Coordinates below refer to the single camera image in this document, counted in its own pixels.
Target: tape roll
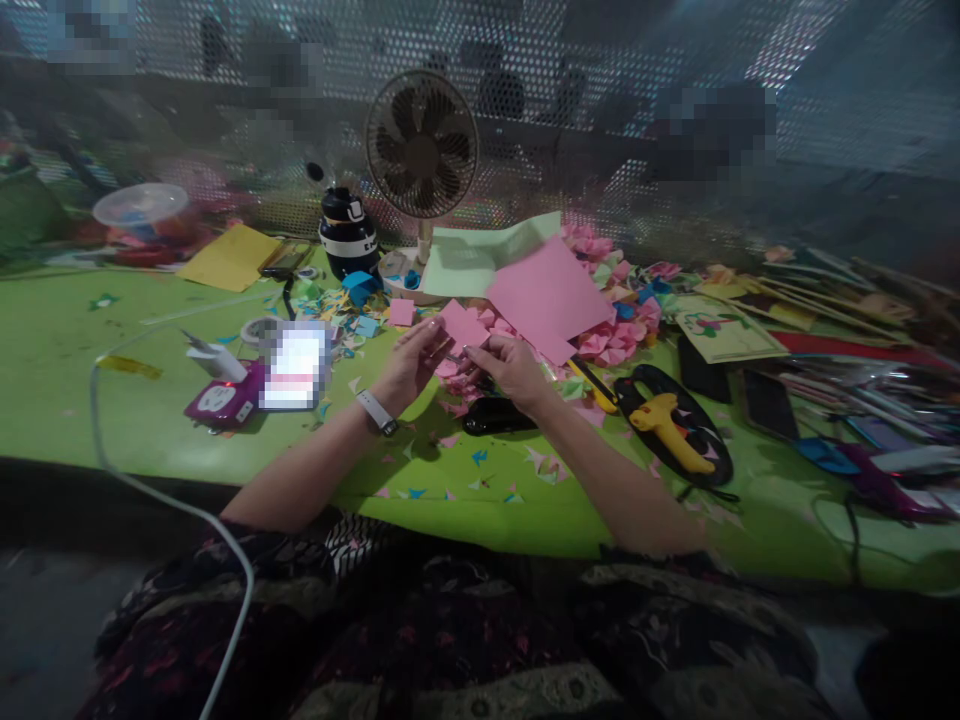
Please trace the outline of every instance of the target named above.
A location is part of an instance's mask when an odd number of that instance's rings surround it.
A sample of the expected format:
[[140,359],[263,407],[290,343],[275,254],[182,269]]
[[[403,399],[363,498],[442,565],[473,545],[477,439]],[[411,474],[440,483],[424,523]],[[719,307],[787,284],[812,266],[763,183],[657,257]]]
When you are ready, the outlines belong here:
[[251,347],[259,348],[266,333],[271,328],[276,328],[280,320],[273,315],[265,315],[261,318],[250,320],[240,328],[240,339]]

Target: green tablecloth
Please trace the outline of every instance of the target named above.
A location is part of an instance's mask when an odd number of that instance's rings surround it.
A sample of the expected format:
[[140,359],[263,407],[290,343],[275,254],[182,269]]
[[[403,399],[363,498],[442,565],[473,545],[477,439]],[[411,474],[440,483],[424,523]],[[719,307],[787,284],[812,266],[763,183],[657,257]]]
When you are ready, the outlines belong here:
[[[324,287],[334,281],[321,281]],[[278,288],[255,284],[248,294]],[[109,293],[119,298],[91,311],[90,301]],[[136,272],[42,270],[0,280],[2,326],[7,334],[0,358],[3,378],[3,432],[0,454],[80,466],[95,466],[90,434],[88,376],[95,357],[147,329],[141,320],[209,305],[238,296],[179,278]],[[259,300],[185,317],[171,324],[205,339],[239,332],[243,322],[263,314]],[[371,382],[397,331],[386,328],[354,359],[337,363],[333,405],[328,417],[351,401],[347,383]],[[132,473],[202,482],[242,485],[276,455],[310,432],[311,413],[271,414],[255,418],[233,437],[213,436],[192,427],[183,409],[207,382],[184,356],[173,330],[160,331],[124,351],[126,356],[163,370],[156,381],[139,375],[103,372],[101,397],[108,452]],[[673,349],[661,343],[637,361],[677,373]],[[616,368],[617,375],[628,373]],[[600,519],[574,478],[556,486],[538,479],[525,462],[530,446],[550,453],[536,432],[471,438],[437,448],[430,433],[446,437],[459,431],[437,404],[444,398],[433,381],[402,418],[416,430],[401,429],[381,441],[344,481],[337,495],[343,508],[409,528],[469,540],[513,552],[595,556],[608,540]],[[713,544],[735,569],[747,573],[849,582],[851,530],[842,499],[846,486],[818,470],[783,443],[747,428],[736,406],[699,398],[720,427],[732,429],[729,448],[735,462],[728,486],[741,496],[731,514],[702,493],[690,501],[702,517]],[[615,448],[646,465],[651,454],[627,436],[621,417],[608,417],[604,437]],[[403,455],[414,441],[414,459]],[[479,466],[472,459],[487,450]],[[390,455],[395,462],[382,462]],[[660,471],[675,492],[684,485],[669,469]],[[468,485],[483,478],[489,489]],[[507,504],[511,486],[522,504]],[[391,499],[371,497],[382,487]],[[419,500],[399,499],[396,491],[426,490]],[[457,499],[449,501],[450,491]],[[874,587],[951,591],[960,585],[960,532],[955,526],[908,529],[863,511],[860,515],[864,582]]]

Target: wristwatch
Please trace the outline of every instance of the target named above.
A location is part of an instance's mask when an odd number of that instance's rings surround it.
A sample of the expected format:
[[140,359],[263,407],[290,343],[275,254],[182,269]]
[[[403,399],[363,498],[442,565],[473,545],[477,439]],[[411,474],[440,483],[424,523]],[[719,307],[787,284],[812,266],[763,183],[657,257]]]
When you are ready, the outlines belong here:
[[366,390],[361,390],[357,393],[357,400],[360,401],[360,405],[363,406],[367,414],[373,418],[377,427],[380,428],[380,432],[386,437],[393,435],[397,431],[397,428],[400,427],[397,421],[390,416],[390,413],[383,409],[383,405]]

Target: yellow glue gun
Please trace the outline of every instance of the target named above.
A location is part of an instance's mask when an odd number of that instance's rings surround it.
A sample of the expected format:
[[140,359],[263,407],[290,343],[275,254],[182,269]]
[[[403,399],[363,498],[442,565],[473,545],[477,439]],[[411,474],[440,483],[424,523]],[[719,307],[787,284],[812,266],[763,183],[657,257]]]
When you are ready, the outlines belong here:
[[687,472],[709,475],[716,466],[704,460],[693,449],[686,438],[680,434],[670,413],[677,407],[677,396],[673,393],[657,395],[630,413],[630,424],[641,432],[653,430],[666,448],[673,454]]

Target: charging cable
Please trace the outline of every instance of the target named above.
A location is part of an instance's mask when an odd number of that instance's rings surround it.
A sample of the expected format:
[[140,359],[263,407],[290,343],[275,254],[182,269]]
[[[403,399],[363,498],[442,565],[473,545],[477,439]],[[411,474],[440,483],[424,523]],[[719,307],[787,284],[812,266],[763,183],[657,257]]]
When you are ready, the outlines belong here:
[[210,688],[210,694],[207,695],[207,702],[204,703],[203,710],[200,712],[199,720],[207,720],[210,717],[210,713],[213,712],[214,704],[217,702],[217,696],[220,694],[220,688],[223,686],[223,679],[226,677],[227,670],[230,668],[230,661],[233,660],[233,654],[237,649],[237,643],[240,642],[240,633],[243,630],[243,623],[247,619],[247,613],[249,613],[250,604],[253,601],[253,566],[250,564],[250,560],[246,553],[243,552],[243,548],[240,547],[240,543],[237,542],[236,538],[230,534],[230,531],[224,527],[223,523],[221,523],[217,517],[204,510],[201,510],[200,508],[196,508],[193,505],[180,502],[179,500],[140,482],[135,477],[127,475],[125,472],[121,472],[119,468],[115,467],[113,463],[110,462],[110,458],[107,457],[107,451],[103,443],[103,432],[100,427],[100,399],[97,395],[100,381],[99,363],[104,358],[115,354],[117,351],[122,350],[128,345],[139,342],[158,330],[165,329],[173,329],[177,330],[178,332],[180,331],[180,329],[175,325],[160,325],[147,330],[145,333],[137,335],[131,340],[120,343],[94,361],[93,369],[90,371],[90,422],[93,425],[93,446],[96,450],[97,460],[99,461],[101,468],[113,475],[120,482],[125,483],[130,487],[145,493],[146,495],[149,495],[155,500],[159,500],[164,505],[169,505],[177,510],[182,510],[185,513],[189,513],[190,515],[194,515],[208,522],[218,533],[220,533],[220,536],[223,538],[224,542],[226,542],[227,546],[233,551],[233,554],[237,556],[237,560],[240,561],[240,565],[243,567],[243,572],[247,579],[247,585],[243,593],[243,603],[240,605],[240,614],[237,616],[237,624],[233,628],[233,634],[230,636],[230,642],[227,643],[227,650],[223,654],[223,661],[220,663],[220,669],[217,671],[217,676],[213,680],[213,686]]

